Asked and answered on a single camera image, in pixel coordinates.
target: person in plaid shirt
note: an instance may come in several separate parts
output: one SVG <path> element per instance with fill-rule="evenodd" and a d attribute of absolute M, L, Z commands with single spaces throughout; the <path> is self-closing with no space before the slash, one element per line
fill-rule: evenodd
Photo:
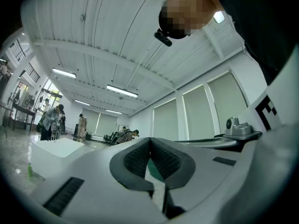
<path fill-rule="evenodd" d="M 132 137 L 137 136 L 138 134 L 139 134 L 138 130 L 134 130 L 132 132 L 130 130 L 128 130 L 128 132 L 125 131 L 125 133 L 121 137 L 118 138 L 118 140 L 116 141 L 116 144 L 121 144 L 124 142 L 131 141 Z"/>

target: green bottle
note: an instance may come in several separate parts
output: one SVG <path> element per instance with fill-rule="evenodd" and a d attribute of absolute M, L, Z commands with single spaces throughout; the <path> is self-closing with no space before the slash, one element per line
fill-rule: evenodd
<path fill-rule="evenodd" d="M 32 167 L 30 166 L 30 163 L 28 164 L 28 176 L 32 177 L 33 173 L 32 173 Z"/>

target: roller shade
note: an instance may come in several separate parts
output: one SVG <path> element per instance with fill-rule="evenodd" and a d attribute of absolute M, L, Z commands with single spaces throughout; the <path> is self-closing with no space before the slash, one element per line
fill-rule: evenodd
<path fill-rule="evenodd" d="M 177 102 L 173 100 L 154 109 L 154 137 L 178 140 Z"/>
<path fill-rule="evenodd" d="M 105 134 L 111 135 L 116 130 L 117 117 L 102 114 L 100 115 L 96 135 L 104 137 Z"/>
<path fill-rule="evenodd" d="M 183 95 L 189 140 L 209 139 L 215 136 L 214 123 L 204 86 Z"/>
<path fill-rule="evenodd" d="M 238 117 L 247 106 L 233 75 L 228 73 L 209 83 L 217 109 L 221 133 L 226 130 L 226 121 Z"/>
<path fill-rule="evenodd" d="M 88 133 L 95 134 L 100 113 L 83 108 L 82 114 L 87 118 L 86 131 Z"/>

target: rectangular light fixture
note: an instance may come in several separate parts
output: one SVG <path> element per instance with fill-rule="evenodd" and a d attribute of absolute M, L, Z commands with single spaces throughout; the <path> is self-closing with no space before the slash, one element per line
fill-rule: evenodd
<path fill-rule="evenodd" d="M 116 113 L 116 114 L 122 114 L 121 112 L 113 111 L 113 110 L 106 110 L 108 112 Z"/>
<path fill-rule="evenodd" d="M 135 93 L 132 93 L 132 92 L 129 92 L 129 91 L 125 91 L 123 89 L 117 88 L 117 87 L 112 86 L 112 85 L 107 85 L 107 89 L 111 90 L 111 91 L 119 92 L 119 93 L 122 93 L 122 94 L 125 94 L 125 95 L 129 95 L 129 96 L 134 97 L 134 98 L 138 97 L 138 95 L 135 94 Z"/>
<path fill-rule="evenodd" d="M 225 20 L 225 17 L 222 12 L 216 12 L 214 15 L 214 20 L 219 24 Z"/>
<path fill-rule="evenodd" d="M 64 70 L 60 70 L 60 69 L 56 69 L 56 68 L 53 68 L 52 70 L 55 73 L 60 74 L 60 75 L 64 75 L 64 76 L 72 77 L 72 78 L 77 78 L 76 74 L 72 73 L 72 72 L 68 72 L 68 71 L 64 71 Z"/>
<path fill-rule="evenodd" d="M 82 101 L 79 101 L 79 100 L 75 100 L 75 101 L 78 102 L 78 103 L 80 103 L 80 104 L 84 104 L 84 105 L 90 106 L 90 104 L 88 104 L 88 103 L 85 103 L 85 102 L 82 102 Z"/>

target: green surface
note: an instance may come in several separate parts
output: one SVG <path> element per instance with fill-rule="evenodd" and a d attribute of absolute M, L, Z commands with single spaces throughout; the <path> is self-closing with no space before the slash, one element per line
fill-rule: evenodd
<path fill-rule="evenodd" d="M 163 177 L 158 172 L 158 169 L 156 168 L 152 159 L 149 159 L 148 168 L 149 168 L 150 175 L 152 175 L 154 178 L 158 179 L 159 181 L 164 182 Z"/>

